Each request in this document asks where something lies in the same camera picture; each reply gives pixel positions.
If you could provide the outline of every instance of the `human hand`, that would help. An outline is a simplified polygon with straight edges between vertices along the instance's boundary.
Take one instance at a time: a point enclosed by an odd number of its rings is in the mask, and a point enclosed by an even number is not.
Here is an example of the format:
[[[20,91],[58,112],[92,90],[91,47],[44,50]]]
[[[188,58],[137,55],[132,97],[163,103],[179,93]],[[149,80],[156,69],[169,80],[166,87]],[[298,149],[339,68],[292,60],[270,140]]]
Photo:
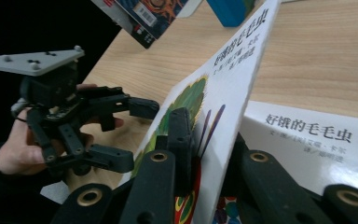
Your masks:
[[[78,85],[79,89],[93,88],[93,84]],[[19,114],[19,119],[26,120],[27,110]],[[122,119],[115,119],[116,127],[122,126]],[[90,147],[93,137],[90,134],[83,135],[86,148]],[[51,144],[61,155],[64,147],[58,140],[52,140]],[[5,175],[35,175],[46,168],[42,148],[35,143],[34,135],[26,122],[15,120],[7,141],[0,148],[0,172]]]

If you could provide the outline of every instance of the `table surface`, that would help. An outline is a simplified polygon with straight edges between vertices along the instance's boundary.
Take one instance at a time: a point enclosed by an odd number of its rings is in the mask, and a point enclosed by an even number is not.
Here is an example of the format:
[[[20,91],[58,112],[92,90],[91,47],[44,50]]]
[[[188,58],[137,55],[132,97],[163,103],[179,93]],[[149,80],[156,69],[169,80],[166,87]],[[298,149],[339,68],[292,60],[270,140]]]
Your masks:
[[[204,64],[238,29],[223,27],[203,1],[150,49],[121,31],[85,82],[123,87],[131,96],[162,104],[173,85]],[[358,118],[358,1],[283,3],[250,99]],[[102,133],[92,124],[82,131],[92,133],[95,143],[135,152],[151,121],[125,112],[117,117],[125,125],[113,132]],[[71,190],[87,183],[114,188],[119,178],[93,169],[68,182]]]

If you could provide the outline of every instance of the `dark background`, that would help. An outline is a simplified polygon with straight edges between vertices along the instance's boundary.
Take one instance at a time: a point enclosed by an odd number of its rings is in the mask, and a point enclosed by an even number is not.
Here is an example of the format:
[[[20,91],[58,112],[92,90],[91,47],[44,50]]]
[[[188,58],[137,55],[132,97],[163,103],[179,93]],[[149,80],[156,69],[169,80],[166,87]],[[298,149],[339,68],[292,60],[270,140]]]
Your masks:
[[[120,27],[90,0],[0,0],[0,55],[72,49],[86,55],[78,62],[81,83],[112,43]],[[22,76],[0,72],[0,142],[14,119]]]

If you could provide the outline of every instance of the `blue object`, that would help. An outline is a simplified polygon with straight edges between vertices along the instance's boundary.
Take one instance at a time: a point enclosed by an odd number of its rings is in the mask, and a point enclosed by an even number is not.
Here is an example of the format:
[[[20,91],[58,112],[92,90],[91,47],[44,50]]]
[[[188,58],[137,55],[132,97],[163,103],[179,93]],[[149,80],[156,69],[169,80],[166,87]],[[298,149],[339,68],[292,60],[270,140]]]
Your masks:
[[[245,19],[243,0],[207,0],[214,14],[225,27],[239,26]]]

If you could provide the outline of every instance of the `barcode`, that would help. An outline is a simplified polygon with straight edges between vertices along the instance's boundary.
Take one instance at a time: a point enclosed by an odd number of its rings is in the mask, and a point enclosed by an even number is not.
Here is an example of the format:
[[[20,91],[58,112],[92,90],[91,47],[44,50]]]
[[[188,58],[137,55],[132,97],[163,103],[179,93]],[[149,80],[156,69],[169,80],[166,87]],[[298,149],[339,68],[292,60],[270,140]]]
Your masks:
[[[150,12],[142,3],[138,3],[133,11],[150,27],[152,27],[157,21],[157,18],[153,15],[153,13]]]

